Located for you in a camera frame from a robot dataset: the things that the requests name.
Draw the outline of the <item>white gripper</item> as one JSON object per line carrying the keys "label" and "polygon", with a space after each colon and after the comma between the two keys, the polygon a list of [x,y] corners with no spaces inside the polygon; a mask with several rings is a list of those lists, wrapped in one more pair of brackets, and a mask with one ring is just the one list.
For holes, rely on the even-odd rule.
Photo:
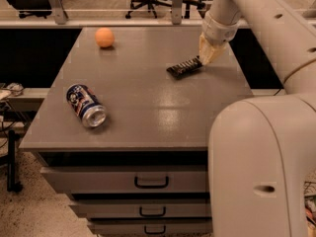
{"label": "white gripper", "polygon": [[209,12],[201,23],[202,34],[199,36],[199,60],[202,65],[212,63],[226,48],[225,42],[234,39],[238,24],[224,25],[217,22]]}

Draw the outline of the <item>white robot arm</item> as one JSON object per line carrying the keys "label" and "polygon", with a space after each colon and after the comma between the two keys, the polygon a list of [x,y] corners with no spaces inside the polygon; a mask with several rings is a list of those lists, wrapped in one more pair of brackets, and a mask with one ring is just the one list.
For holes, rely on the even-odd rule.
{"label": "white robot arm", "polygon": [[208,142],[214,237],[307,237],[304,181],[316,167],[316,30],[283,0],[213,0],[200,47],[245,20],[284,94],[238,101]]}

